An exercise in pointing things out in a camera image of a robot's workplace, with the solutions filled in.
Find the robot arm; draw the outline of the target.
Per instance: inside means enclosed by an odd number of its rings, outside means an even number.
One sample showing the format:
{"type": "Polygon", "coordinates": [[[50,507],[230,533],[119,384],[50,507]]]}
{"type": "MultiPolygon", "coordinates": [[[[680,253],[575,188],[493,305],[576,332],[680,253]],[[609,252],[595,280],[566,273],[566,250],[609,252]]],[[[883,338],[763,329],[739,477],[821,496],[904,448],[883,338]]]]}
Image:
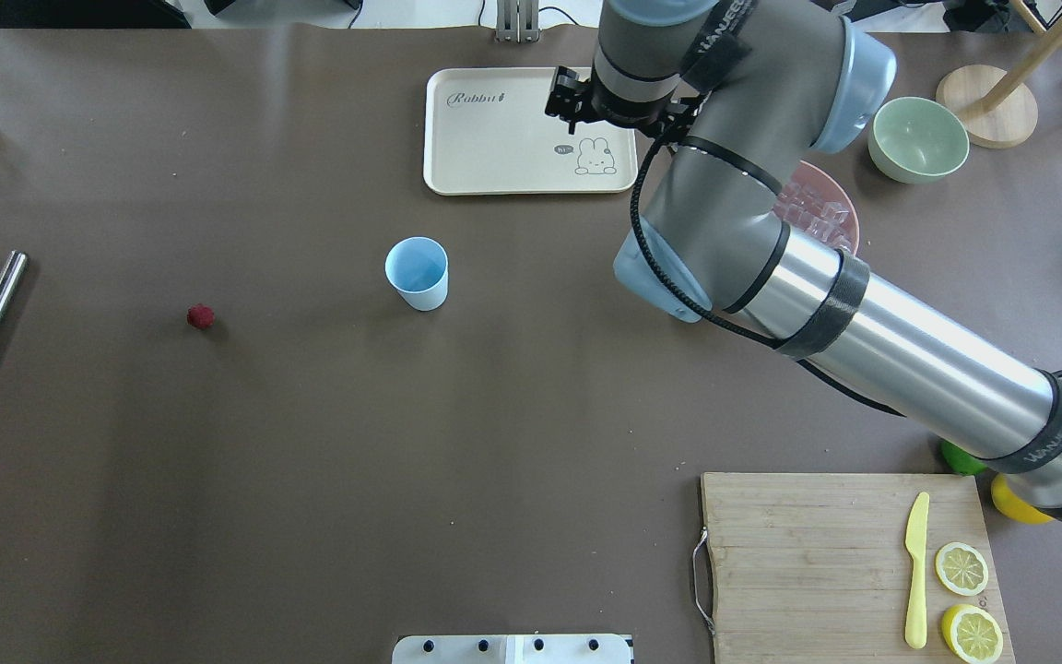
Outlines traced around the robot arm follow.
{"type": "Polygon", "coordinates": [[[773,212],[802,156],[850,144],[894,76],[888,46],[809,1],[607,1],[590,78],[558,68],[545,113],[678,149],[646,210],[633,192],[627,289],[682,321],[750,321],[746,337],[919,421],[1062,522],[1062,379],[773,212]]]}

